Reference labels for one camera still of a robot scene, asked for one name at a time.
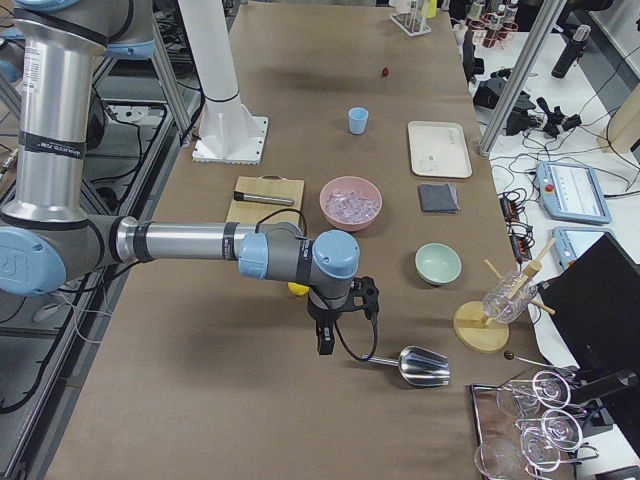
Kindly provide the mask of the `wine glass rack tray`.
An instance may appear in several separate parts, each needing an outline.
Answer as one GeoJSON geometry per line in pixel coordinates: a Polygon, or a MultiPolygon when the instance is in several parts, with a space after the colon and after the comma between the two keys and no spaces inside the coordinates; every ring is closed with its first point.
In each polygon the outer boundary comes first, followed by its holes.
{"type": "Polygon", "coordinates": [[[623,437],[636,415],[622,404],[638,387],[630,370],[590,378],[576,367],[470,385],[476,469],[484,479],[638,478],[623,437]]]}

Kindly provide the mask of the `grey folded cloth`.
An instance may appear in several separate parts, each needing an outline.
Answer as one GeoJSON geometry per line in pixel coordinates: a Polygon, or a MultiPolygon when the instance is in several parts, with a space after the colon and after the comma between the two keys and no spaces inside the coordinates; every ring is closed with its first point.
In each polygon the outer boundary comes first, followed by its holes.
{"type": "Polygon", "coordinates": [[[423,212],[456,213],[459,211],[457,190],[451,184],[423,183],[418,187],[418,196],[423,212]]]}

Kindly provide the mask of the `clear glass on rack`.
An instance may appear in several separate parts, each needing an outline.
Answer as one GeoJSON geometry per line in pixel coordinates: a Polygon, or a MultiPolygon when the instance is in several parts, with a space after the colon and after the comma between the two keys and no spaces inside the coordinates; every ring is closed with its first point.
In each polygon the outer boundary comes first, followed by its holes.
{"type": "Polygon", "coordinates": [[[483,312],[499,323],[517,319],[537,295],[536,285],[522,272],[509,272],[482,300],[483,312]]]}

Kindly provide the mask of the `black monitor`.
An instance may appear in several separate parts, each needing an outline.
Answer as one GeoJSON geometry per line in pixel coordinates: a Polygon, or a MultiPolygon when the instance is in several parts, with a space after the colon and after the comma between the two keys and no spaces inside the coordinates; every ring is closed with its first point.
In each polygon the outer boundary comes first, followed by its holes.
{"type": "Polygon", "coordinates": [[[579,367],[639,372],[639,265],[603,234],[559,276],[540,285],[552,322],[579,367]]]}

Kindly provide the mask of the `metal rod with black tip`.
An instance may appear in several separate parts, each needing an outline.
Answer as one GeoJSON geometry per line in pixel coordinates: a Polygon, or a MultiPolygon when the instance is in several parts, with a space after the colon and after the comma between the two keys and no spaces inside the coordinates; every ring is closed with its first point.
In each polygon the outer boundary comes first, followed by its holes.
{"type": "Polygon", "coordinates": [[[250,202],[287,207],[291,207],[295,203],[294,199],[289,197],[269,196],[241,191],[235,191],[233,193],[233,199],[238,202],[250,202]]]}

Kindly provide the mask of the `pink bowl of ice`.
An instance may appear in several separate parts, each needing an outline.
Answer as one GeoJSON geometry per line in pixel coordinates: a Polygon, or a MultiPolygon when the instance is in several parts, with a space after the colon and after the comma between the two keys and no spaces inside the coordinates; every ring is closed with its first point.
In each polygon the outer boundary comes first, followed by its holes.
{"type": "Polygon", "coordinates": [[[321,190],[319,204],[330,225],[356,232],[371,225],[383,205],[382,195],[370,181],[342,176],[329,181],[321,190]]]}

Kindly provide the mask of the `metal ice scoop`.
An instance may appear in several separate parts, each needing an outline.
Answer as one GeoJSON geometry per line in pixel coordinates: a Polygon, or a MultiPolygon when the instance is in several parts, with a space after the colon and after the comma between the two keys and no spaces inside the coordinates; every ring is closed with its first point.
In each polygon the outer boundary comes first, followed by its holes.
{"type": "Polygon", "coordinates": [[[415,387],[446,386],[450,382],[448,358],[418,346],[407,346],[397,359],[363,355],[365,362],[396,367],[403,379],[415,387]]]}

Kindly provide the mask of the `wooden glass rack stand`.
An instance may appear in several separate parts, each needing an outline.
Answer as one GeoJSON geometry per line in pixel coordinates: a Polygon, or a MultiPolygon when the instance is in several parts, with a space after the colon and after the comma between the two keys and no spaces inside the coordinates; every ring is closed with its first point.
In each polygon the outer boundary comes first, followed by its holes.
{"type": "MultiPolygon", "coordinates": [[[[551,238],[535,259],[527,263],[522,271],[515,272],[524,273],[528,279],[533,282],[534,277],[542,269],[541,260],[551,250],[554,244],[555,240],[551,238]]],[[[502,275],[489,260],[485,259],[484,263],[496,275],[498,282],[506,275],[502,275]]],[[[453,327],[458,338],[467,347],[481,353],[495,353],[507,344],[510,323],[499,323],[487,317],[483,312],[482,300],[470,301],[461,305],[454,314],[453,327]]],[[[534,298],[529,304],[533,304],[549,314],[556,313],[554,309],[544,305],[542,302],[536,301],[534,298]]]]}

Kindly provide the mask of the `aluminium frame post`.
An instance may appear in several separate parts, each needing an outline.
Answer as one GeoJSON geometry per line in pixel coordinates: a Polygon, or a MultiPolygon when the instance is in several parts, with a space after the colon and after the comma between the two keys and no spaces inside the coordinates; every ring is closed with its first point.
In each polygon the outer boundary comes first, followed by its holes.
{"type": "Polygon", "coordinates": [[[512,68],[509,80],[479,141],[477,150],[481,156],[489,157],[500,131],[506,125],[509,114],[515,106],[528,75],[542,51],[546,37],[556,24],[565,5],[566,0],[546,0],[542,3],[536,20],[512,68]]]}

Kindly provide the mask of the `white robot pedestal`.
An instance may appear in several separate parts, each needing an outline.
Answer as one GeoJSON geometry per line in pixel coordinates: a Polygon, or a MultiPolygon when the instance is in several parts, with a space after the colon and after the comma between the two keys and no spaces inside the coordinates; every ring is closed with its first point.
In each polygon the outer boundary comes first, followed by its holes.
{"type": "Polygon", "coordinates": [[[223,3],[188,0],[178,5],[204,96],[193,159],[259,164],[268,119],[252,115],[241,99],[223,3]]]}

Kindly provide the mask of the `green bowl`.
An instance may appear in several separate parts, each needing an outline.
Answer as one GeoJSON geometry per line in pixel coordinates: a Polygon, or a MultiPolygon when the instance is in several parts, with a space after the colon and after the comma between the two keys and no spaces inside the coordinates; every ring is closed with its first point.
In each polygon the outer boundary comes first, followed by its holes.
{"type": "Polygon", "coordinates": [[[416,251],[414,263],[418,276],[435,286],[455,281],[462,271],[458,254],[451,247],[441,243],[422,245],[416,251]]]}

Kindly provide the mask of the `cream rabbit tray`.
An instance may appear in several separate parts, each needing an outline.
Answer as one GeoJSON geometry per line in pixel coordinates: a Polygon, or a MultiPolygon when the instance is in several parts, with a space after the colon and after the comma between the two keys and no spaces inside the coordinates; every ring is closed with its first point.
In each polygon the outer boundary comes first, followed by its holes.
{"type": "Polygon", "coordinates": [[[452,122],[408,123],[411,170],[415,175],[466,179],[472,166],[461,125],[452,122]]]}

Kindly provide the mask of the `yellow lemon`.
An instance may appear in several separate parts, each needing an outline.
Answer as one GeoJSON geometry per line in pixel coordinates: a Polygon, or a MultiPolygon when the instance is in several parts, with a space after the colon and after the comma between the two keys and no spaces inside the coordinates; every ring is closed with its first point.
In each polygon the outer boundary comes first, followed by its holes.
{"type": "Polygon", "coordinates": [[[304,295],[307,295],[309,292],[308,286],[294,283],[294,282],[289,282],[287,284],[287,287],[289,291],[295,296],[304,296],[304,295]]]}

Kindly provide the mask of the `blue plastic cup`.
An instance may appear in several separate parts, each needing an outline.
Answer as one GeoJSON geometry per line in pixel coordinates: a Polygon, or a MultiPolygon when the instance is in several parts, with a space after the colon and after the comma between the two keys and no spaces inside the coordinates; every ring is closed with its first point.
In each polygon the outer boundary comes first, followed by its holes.
{"type": "Polygon", "coordinates": [[[364,107],[352,107],[348,111],[349,132],[361,135],[365,132],[369,119],[369,111],[364,107]]]}

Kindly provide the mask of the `teach pendant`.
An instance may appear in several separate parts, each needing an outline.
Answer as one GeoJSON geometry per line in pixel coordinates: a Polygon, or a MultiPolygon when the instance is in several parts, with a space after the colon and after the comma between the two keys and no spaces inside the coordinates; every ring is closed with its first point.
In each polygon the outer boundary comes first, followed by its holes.
{"type": "Polygon", "coordinates": [[[555,240],[554,248],[561,268],[569,268],[605,233],[612,234],[612,231],[603,227],[554,227],[551,237],[555,240]]]}
{"type": "Polygon", "coordinates": [[[536,179],[551,218],[593,225],[612,221],[592,167],[543,161],[536,168],[536,179]]]}

